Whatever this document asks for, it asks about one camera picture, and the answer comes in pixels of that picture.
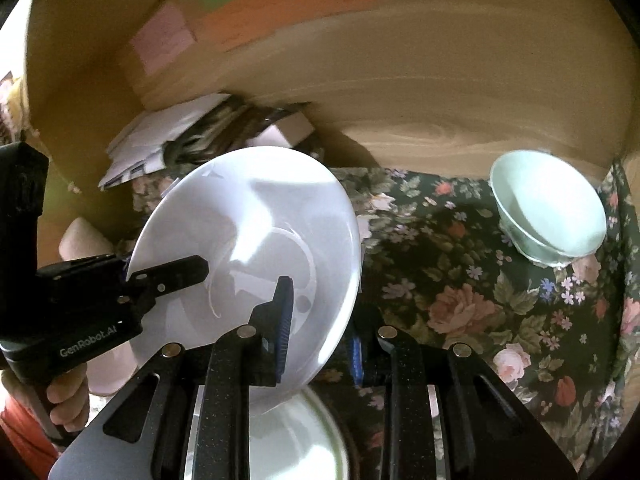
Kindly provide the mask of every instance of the red sleeve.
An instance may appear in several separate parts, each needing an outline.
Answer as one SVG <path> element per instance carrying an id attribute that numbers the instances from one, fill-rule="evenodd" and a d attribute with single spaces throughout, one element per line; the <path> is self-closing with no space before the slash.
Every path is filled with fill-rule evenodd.
<path id="1" fill-rule="evenodd" d="M 6 398 L 0 426 L 24 463 L 40 480 L 47 480 L 58 452 L 45 436 L 38 421 L 12 397 Z"/>

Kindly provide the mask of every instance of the hand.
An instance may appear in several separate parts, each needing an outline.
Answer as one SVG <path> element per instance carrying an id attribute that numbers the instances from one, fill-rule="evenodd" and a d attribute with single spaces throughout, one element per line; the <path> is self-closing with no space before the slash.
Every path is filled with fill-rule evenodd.
<path id="1" fill-rule="evenodd" d="M 2 386 L 15 400 L 31 411 L 25 386 L 11 370 L 2 372 Z M 89 420 L 89 387 L 86 379 L 86 364 L 62 374 L 47 387 L 49 402 L 57 406 L 51 410 L 51 421 L 64 426 L 67 431 L 79 431 Z"/>

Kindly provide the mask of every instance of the stack of papers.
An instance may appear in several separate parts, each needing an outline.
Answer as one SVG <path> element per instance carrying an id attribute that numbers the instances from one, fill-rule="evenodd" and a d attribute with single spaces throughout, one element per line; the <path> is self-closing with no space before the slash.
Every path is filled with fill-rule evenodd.
<path id="1" fill-rule="evenodd" d="M 108 145 L 112 164 L 98 186 L 109 189 L 176 163 L 191 162 L 210 150 L 248 108 L 238 96 L 210 94 L 158 112 L 142 112 Z"/>
<path id="2" fill-rule="evenodd" d="M 256 107 L 239 96 L 211 94 L 143 112 L 108 145 L 112 163 L 98 186 L 105 190 L 177 164 L 203 164 L 245 146 L 296 148 L 314 156 L 318 142 L 302 106 Z"/>

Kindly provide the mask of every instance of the white bowl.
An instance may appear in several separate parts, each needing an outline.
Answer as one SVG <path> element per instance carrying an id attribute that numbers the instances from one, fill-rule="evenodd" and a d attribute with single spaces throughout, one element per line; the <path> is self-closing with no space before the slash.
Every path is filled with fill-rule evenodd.
<path id="1" fill-rule="evenodd" d="M 595 189 L 571 165 L 542 152 L 517 150 L 493 164 L 489 183 L 500 225 L 534 263 L 565 267 L 593 254 L 607 233 Z"/>
<path id="2" fill-rule="evenodd" d="M 360 238 L 350 200 L 331 172 L 295 150 L 261 146 L 227 153 L 179 182 L 134 248 L 129 276 L 199 254 L 207 279 L 158 298 L 131 340 L 142 366 L 165 343 L 193 348 L 248 322 L 293 279 L 294 313 L 282 382 L 251 388 L 250 414 L 303 388 L 337 346 L 360 283 Z"/>

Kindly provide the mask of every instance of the floral tablecloth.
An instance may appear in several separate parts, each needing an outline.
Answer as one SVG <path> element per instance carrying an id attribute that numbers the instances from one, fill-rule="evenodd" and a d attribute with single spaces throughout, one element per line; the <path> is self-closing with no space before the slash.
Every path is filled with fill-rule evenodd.
<path id="1" fill-rule="evenodd" d="M 586 478 L 622 432 L 621 393 L 640 342 L 640 234 L 621 165 L 598 190 L 606 240 L 563 270 L 534 266 L 515 250 L 486 181 L 333 171 L 367 236 L 360 300 L 420 343 L 474 348 Z M 167 174 L 135 182 L 136 208 L 153 209 L 157 188 L 170 182 Z M 345 344 L 314 387 L 346 428 L 360 478 L 375 479 L 383 390 L 353 386 Z M 436 450 L 442 455 L 441 442 Z"/>

